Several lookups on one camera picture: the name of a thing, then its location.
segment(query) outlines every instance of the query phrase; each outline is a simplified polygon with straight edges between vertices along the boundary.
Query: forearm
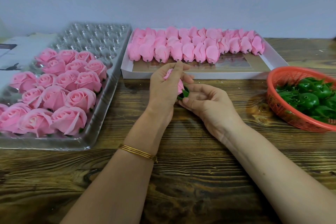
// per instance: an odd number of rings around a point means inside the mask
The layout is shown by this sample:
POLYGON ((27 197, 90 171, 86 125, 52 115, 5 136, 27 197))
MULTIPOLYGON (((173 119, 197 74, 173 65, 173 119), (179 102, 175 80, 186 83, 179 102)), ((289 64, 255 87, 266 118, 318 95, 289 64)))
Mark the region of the forearm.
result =
POLYGON ((227 136, 227 147, 284 223, 335 221, 336 196, 262 135, 242 125, 227 136))
MULTIPOLYGON (((145 111, 124 144, 156 155, 162 124, 160 116, 145 111)), ((117 150, 62 223, 139 223, 152 169, 153 160, 117 150)))

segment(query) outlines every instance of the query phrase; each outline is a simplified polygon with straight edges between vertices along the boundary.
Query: woman's right hand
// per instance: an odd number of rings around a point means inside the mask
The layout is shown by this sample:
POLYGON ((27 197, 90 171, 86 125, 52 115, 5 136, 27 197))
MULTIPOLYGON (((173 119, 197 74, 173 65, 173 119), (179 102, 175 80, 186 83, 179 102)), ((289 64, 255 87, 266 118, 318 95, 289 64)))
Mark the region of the woman's right hand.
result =
POLYGON ((199 116, 208 131, 221 143, 226 143, 232 129, 245 125, 224 90, 206 84, 187 87, 190 94, 179 104, 199 116))

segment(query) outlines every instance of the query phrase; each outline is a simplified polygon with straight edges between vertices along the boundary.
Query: clear plastic tray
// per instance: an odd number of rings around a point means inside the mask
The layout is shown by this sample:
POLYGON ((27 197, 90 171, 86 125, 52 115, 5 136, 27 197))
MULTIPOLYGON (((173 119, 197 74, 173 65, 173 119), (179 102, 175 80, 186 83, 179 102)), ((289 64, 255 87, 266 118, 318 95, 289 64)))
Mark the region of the clear plastic tray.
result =
MULTIPOLYGON (((86 150, 96 142, 107 109, 112 101, 120 77, 121 63, 132 33, 130 24, 73 22, 60 32, 49 45, 59 51, 74 49, 78 52, 90 51, 107 66, 108 78, 102 82, 103 91, 97 96, 96 105, 83 132, 67 137, 61 132, 51 137, 36 138, 33 133, 15 135, 10 132, 0 133, 0 148, 8 149, 44 149, 44 150, 86 150)), ((31 71, 37 76, 42 74, 35 61, 22 71, 31 71)), ((14 104, 21 94, 10 86, 5 87, 0 95, 0 103, 14 104)))

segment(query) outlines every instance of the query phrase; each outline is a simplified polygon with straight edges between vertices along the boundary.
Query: cardboard tray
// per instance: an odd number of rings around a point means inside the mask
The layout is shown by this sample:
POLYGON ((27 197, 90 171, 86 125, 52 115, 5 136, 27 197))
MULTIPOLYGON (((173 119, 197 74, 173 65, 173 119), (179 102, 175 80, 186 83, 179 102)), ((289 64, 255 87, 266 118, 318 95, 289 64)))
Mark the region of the cardboard tray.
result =
MULTIPOLYGON (((288 66, 287 62, 265 42, 265 51, 262 55, 254 56, 253 54, 221 54, 216 64, 209 64, 207 61, 199 64, 196 61, 189 62, 191 68, 187 73, 195 76, 195 79, 266 79, 268 73, 280 66, 288 66)), ((151 75, 164 63, 159 64, 155 59, 151 62, 131 61, 126 49, 122 64, 121 72, 124 79, 149 79, 151 75)))

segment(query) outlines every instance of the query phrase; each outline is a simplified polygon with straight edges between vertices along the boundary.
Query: wood grain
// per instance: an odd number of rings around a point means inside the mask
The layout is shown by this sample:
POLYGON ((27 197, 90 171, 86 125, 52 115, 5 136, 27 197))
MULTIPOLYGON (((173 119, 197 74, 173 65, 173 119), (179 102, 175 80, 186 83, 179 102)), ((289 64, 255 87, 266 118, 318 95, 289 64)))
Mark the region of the wood grain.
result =
MULTIPOLYGON (((289 64, 305 63, 336 75, 336 49, 330 40, 267 41, 289 64)), ((265 103, 263 80, 198 82, 227 91, 248 125, 336 193, 336 133, 306 132, 280 120, 265 103)), ((114 154, 148 98, 149 80, 120 79, 92 150, 0 150, 0 223, 59 223, 114 154)), ((279 223, 232 154, 198 117, 179 106, 163 135, 158 158, 141 223, 279 223)))

